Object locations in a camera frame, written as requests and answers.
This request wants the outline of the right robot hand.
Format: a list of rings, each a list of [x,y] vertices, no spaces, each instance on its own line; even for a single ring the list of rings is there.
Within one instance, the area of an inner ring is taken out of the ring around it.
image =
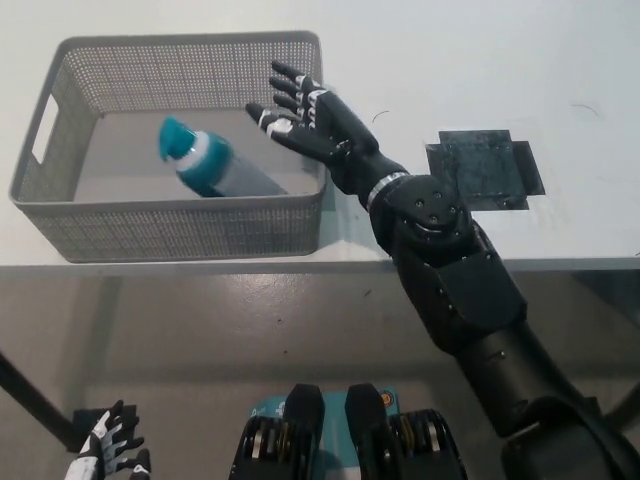
[[[403,166],[381,153],[375,136],[336,93],[281,61],[274,60],[271,68],[276,107],[245,106],[269,139],[323,164],[335,186],[357,196],[366,209],[384,190],[408,178]]]

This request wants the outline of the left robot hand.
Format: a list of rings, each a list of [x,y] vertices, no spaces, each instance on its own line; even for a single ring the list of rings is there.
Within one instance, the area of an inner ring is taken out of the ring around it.
[[[92,427],[64,479],[108,479],[123,470],[129,479],[150,479],[150,451],[141,448],[143,437],[133,436],[138,423],[138,416],[125,416],[124,401],[118,400]]]

